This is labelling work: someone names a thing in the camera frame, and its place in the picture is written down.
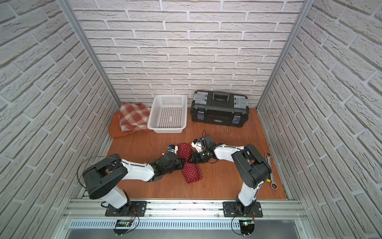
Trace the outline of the red polka dot skirt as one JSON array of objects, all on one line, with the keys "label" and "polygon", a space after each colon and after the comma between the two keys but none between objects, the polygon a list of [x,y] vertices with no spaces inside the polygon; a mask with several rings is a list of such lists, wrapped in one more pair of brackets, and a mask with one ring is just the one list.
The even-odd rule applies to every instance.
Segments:
[{"label": "red polka dot skirt", "polygon": [[182,174],[188,184],[202,180],[203,175],[200,167],[192,162],[193,150],[187,143],[178,146],[177,155],[182,161]]}]

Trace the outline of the red plaid skirt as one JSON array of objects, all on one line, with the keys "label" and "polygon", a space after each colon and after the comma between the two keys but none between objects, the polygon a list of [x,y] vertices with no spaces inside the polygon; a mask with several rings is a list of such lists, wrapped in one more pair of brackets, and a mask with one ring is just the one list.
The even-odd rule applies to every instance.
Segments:
[{"label": "red plaid skirt", "polygon": [[121,131],[139,131],[148,129],[150,108],[142,104],[122,103],[119,113]]}]

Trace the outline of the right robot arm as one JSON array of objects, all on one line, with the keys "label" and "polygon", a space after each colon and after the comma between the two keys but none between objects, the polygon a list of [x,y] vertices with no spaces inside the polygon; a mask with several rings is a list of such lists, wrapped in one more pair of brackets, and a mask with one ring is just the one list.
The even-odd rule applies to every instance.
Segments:
[{"label": "right robot arm", "polygon": [[192,162],[195,164],[208,163],[211,159],[226,160],[235,164],[243,181],[236,201],[243,209],[256,201],[260,187],[270,179],[272,167],[252,144],[246,146],[217,144],[210,135],[205,135],[203,138],[195,139],[192,147],[196,150],[192,154]]}]

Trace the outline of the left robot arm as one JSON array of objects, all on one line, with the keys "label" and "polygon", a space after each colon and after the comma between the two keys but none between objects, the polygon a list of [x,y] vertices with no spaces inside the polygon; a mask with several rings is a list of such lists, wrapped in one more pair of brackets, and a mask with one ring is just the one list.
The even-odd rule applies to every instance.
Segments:
[{"label": "left robot arm", "polygon": [[156,182],[165,175],[182,170],[185,161],[173,151],[167,151],[152,163],[135,163],[122,159],[119,154],[102,157],[82,173],[85,188],[92,200],[102,199],[119,210],[130,200],[118,184],[123,180]]}]

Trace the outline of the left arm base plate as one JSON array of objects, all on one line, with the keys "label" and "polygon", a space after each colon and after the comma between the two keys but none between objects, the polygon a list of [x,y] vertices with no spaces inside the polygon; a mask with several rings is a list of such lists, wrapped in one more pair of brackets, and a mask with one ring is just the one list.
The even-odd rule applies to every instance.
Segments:
[{"label": "left arm base plate", "polygon": [[147,201],[130,201],[120,209],[116,209],[110,204],[106,208],[106,217],[132,217],[136,214],[143,217],[146,211]]}]

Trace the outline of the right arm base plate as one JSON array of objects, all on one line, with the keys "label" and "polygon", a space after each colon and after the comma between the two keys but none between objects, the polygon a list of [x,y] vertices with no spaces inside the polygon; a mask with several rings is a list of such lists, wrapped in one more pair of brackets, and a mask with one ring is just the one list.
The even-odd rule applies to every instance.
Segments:
[{"label": "right arm base plate", "polygon": [[261,204],[257,201],[253,202],[249,206],[242,206],[239,202],[230,202],[225,201],[222,203],[223,205],[223,213],[226,218],[233,217],[247,217],[252,218],[262,218],[263,212],[261,208]]}]

